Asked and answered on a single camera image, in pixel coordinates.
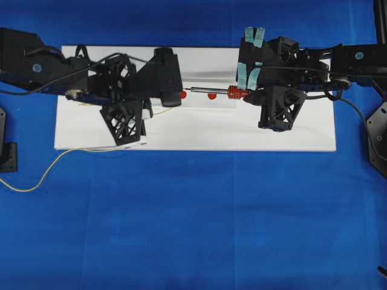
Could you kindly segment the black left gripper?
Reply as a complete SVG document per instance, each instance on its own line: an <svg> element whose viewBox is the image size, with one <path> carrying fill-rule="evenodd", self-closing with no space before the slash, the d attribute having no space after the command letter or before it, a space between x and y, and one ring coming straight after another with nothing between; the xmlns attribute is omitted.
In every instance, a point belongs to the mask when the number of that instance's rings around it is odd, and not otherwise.
<svg viewBox="0 0 387 290"><path fill-rule="evenodd" d="M154 116L151 99L131 91L130 78L137 73L136 65L127 54L118 54L94 66L88 59L88 103L115 103L103 106L100 114L117 146L140 141L146 135L144 120Z"/></svg>

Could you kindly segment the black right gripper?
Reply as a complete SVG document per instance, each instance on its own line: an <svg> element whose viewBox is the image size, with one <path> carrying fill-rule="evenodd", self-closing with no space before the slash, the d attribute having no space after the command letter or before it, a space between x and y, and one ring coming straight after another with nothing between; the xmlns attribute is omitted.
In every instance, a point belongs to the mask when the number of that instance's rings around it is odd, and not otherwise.
<svg viewBox="0 0 387 290"><path fill-rule="evenodd" d="M252 91L243 100L261 106L259 128L289 131L306 99L304 91L326 89L329 65L324 60L330 58L330 50L301 48L299 42L282 36L266 42L277 59L263 66L264 90Z"/></svg>

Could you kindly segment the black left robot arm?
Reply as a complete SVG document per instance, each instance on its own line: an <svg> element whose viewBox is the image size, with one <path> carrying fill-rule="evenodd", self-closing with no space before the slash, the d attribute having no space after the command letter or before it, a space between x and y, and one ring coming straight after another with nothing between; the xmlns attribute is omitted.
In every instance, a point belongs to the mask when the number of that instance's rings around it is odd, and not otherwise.
<svg viewBox="0 0 387 290"><path fill-rule="evenodd" d="M100 107L116 145L144 141L144 117L151 117L149 100L129 96L125 82L135 74L130 56L112 53L98 61L86 46L65 57L38 35L1 29L1 82L20 89L18 95L63 95L67 100Z"/></svg>

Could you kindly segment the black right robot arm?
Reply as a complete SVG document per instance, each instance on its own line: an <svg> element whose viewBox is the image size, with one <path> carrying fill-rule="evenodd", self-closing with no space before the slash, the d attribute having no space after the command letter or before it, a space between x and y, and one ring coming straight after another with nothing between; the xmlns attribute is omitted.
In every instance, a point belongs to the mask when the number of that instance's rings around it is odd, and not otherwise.
<svg viewBox="0 0 387 290"><path fill-rule="evenodd" d="M236 82L248 92L244 101L261 107L260 128L288 131L309 92L336 101L356 83L373 87L385 100L386 45L302 49L284 37L262 43L244 37Z"/></svg>

